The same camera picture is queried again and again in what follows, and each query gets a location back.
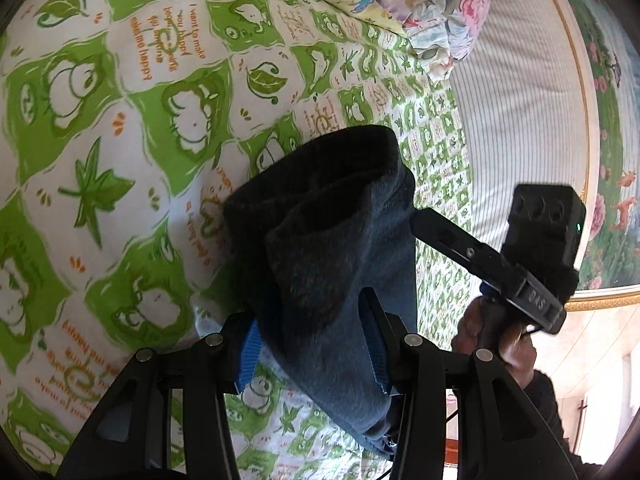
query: black sleeve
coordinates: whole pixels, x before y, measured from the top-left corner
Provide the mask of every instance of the black sleeve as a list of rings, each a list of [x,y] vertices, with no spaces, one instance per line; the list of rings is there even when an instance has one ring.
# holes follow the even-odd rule
[[[564,441],[564,430],[562,429],[562,420],[558,415],[558,403],[556,402],[556,393],[554,386],[545,374],[535,371],[533,380],[524,389],[527,397],[545,419],[549,428],[555,435],[556,439],[562,446],[562,449],[569,457],[574,471],[578,475],[579,480],[591,480],[602,466],[596,464],[585,464],[578,455],[574,455],[569,451],[569,445]]]

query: metal screw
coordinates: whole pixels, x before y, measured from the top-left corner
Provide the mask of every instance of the metal screw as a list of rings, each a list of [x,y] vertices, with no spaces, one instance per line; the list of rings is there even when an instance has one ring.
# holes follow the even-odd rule
[[[488,363],[491,359],[494,358],[494,355],[490,350],[487,350],[486,348],[479,348],[478,350],[476,350],[476,357],[481,361]]]
[[[136,352],[136,360],[141,363],[146,363],[154,356],[154,351],[151,348],[143,348]]]
[[[223,341],[222,334],[220,332],[214,332],[213,334],[209,334],[204,338],[204,342],[209,346],[218,346],[222,344]]]
[[[407,334],[404,336],[404,342],[409,346],[420,346],[422,344],[422,337],[418,334]]]

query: hand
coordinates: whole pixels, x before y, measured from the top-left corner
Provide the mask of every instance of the hand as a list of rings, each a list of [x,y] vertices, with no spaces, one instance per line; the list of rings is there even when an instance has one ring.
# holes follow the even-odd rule
[[[482,313],[480,309],[484,298],[475,298],[466,308],[465,314],[458,323],[458,334],[451,341],[454,352],[471,355],[478,346],[478,335],[482,330]],[[533,379],[533,367],[538,353],[530,335],[522,335],[526,328],[516,323],[505,330],[500,338],[500,357],[504,361],[511,377],[524,389]]]

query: floral pillow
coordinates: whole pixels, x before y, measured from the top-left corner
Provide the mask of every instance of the floral pillow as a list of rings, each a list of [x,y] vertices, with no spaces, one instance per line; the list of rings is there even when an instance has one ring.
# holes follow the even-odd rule
[[[491,0],[379,0],[428,65],[432,79],[446,78],[478,37]]]

